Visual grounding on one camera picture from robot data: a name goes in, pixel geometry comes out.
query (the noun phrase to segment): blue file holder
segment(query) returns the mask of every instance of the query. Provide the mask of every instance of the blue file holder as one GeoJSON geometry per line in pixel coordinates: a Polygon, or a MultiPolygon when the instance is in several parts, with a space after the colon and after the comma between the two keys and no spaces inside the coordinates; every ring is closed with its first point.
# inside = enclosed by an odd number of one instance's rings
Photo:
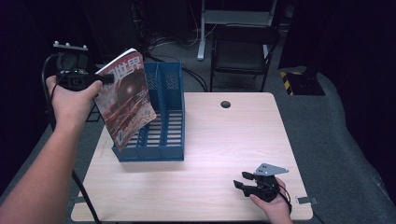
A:
{"type": "Polygon", "coordinates": [[[121,151],[119,161],[184,160],[184,91],[181,63],[145,63],[149,98],[157,118],[141,128],[121,151]]]}

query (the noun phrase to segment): red magazine cover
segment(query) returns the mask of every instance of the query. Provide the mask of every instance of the red magazine cover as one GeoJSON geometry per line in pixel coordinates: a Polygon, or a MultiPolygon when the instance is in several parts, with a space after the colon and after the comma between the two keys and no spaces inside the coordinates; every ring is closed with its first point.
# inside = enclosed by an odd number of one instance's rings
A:
{"type": "Polygon", "coordinates": [[[122,151],[140,128],[157,117],[149,101],[143,57],[128,49],[96,74],[114,75],[114,83],[105,85],[94,101],[114,144],[122,151]]]}

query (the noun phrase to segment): hand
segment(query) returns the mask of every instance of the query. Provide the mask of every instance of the hand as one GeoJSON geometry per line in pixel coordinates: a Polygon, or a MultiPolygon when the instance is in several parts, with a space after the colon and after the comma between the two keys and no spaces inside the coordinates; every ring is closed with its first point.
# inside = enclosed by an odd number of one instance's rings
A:
{"type": "MultiPolygon", "coordinates": [[[[56,76],[47,78],[49,93],[56,85],[56,76]]],[[[95,81],[83,91],[69,91],[61,86],[56,86],[52,97],[52,107],[56,118],[56,127],[62,127],[72,132],[79,133],[84,127],[92,106],[92,99],[103,84],[95,81]]]]}
{"type": "MultiPolygon", "coordinates": [[[[277,178],[276,181],[280,186],[286,188],[286,185],[282,180],[277,178]]],[[[280,187],[280,193],[285,195],[285,190],[283,188],[280,187]]],[[[265,212],[265,215],[267,215],[268,220],[271,223],[292,223],[289,213],[289,207],[286,204],[285,200],[279,194],[269,203],[261,200],[254,194],[250,194],[249,198],[265,212]]]]}

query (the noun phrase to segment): table top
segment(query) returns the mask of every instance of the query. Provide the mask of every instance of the table top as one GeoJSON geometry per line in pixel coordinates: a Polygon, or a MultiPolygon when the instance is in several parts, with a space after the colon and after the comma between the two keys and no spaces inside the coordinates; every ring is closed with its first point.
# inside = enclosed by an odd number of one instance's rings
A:
{"type": "MultiPolygon", "coordinates": [[[[186,92],[184,161],[119,162],[104,128],[84,180],[102,221],[250,221],[264,212],[233,181],[263,162],[289,169],[277,175],[291,197],[293,220],[313,216],[276,101],[265,92],[186,92]],[[229,108],[220,103],[228,101],[229,108]]],[[[76,203],[75,221],[92,221],[76,203]]]]}

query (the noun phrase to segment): black chair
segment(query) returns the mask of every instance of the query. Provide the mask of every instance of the black chair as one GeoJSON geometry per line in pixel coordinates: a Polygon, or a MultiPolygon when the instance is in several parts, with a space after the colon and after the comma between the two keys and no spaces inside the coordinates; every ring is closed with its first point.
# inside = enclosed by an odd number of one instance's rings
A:
{"type": "Polygon", "coordinates": [[[254,75],[254,79],[263,75],[260,88],[263,91],[279,38],[278,30],[271,26],[225,24],[217,27],[212,45],[210,91],[215,73],[248,74],[254,75]]]}

